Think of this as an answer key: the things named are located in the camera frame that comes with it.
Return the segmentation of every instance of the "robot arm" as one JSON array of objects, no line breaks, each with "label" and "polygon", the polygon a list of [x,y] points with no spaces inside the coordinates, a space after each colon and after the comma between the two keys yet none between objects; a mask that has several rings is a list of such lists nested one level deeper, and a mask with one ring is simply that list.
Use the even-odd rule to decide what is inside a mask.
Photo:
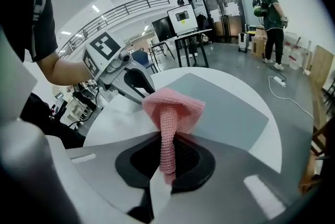
[{"label": "robot arm", "polygon": [[145,97],[138,88],[154,93],[154,85],[144,66],[124,50],[125,43],[113,33],[99,33],[86,40],[83,61],[105,90],[117,90],[122,96],[138,103]]}]

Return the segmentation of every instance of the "pink knitted cloth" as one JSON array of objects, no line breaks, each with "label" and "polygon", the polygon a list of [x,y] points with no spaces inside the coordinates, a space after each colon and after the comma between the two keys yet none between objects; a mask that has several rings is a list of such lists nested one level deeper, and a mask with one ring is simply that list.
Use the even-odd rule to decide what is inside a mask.
[{"label": "pink knitted cloth", "polygon": [[142,101],[143,109],[161,130],[160,170],[172,181],[175,165],[174,134],[189,133],[203,113],[205,103],[184,96],[175,90],[161,88]]}]

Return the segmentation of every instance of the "balcony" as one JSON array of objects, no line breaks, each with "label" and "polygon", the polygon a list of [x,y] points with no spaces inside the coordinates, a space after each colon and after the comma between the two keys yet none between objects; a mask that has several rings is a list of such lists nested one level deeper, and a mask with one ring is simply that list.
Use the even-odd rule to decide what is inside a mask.
[{"label": "balcony", "polygon": [[84,43],[90,36],[108,26],[113,26],[113,23],[128,17],[131,14],[138,13],[146,9],[168,5],[169,0],[134,0],[120,6],[117,6],[102,15],[96,17],[91,22],[87,23],[78,30],[59,50],[58,54],[61,58],[67,59],[80,45]]}]

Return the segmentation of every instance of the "black desk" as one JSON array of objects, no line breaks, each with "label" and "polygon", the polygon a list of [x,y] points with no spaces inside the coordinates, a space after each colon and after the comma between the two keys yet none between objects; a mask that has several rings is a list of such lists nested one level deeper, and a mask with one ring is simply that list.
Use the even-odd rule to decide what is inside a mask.
[{"label": "black desk", "polygon": [[[189,42],[191,44],[192,43],[192,41],[190,39],[191,37],[200,35],[201,33],[206,32],[206,31],[210,31],[210,30],[211,29],[205,29],[205,30],[195,31],[195,32],[184,34],[184,35],[179,35],[178,37],[175,38],[174,43],[175,43],[176,50],[177,50],[177,56],[178,56],[178,61],[179,61],[179,67],[180,68],[182,67],[182,60],[180,58],[180,53],[179,53],[179,48],[178,48],[178,42],[181,41],[182,46],[184,47],[186,61],[187,61],[187,66],[190,67],[189,58],[188,58],[188,52],[187,52],[187,46],[186,46],[186,43],[184,41],[186,39],[189,39]],[[204,60],[205,60],[205,66],[203,66],[203,67],[204,68],[209,68],[208,60],[207,60],[206,53],[205,53],[205,50],[204,50],[204,46],[203,46],[203,43],[201,41],[200,41],[200,47],[201,47],[201,51],[203,53],[203,57],[204,57]],[[193,53],[193,58],[194,58],[194,64],[193,64],[193,66],[197,66],[197,60],[196,60],[196,57],[195,57],[194,53]]]},{"label": "black desk", "polygon": [[156,59],[156,55],[155,55],[154,48],[159,46],[160,49],[162,50],[163,55],[167,58],[166,54],[164,53],[164,49],[163,49],[163,47],[162,47],[163,44],[166,45],[166,47],[167,47],[168,51],[170,52],[171,56],[173,57],[173,59],[175,59],[175,58],[174,58],[174,55],[172,54],[172,52],[171,52],[171,50],[170,50],[168,44],[166,43],[166,41],[162,41],[162,42],[156,43],[156,44],[154,44],[153,46],[149,47],[149,50],[150,50],[151,61],[153,62],[152,55],[151,55],[151,54],[153,54],[153,57],[155,58],[157,67],[158,67],[158,63],[157,63],[157,59]]}]

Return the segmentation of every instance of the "ceiling light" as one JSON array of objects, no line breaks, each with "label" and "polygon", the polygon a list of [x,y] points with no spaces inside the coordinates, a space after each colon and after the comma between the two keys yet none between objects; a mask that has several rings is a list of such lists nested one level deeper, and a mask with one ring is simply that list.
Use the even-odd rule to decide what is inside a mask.
[{"label": "ceiling light", "polygon": [[96,12],[100,12],[100,10],[98,9],[98,7],[96,7],[95,5],[92,5],[92,8],[96,11]]}]

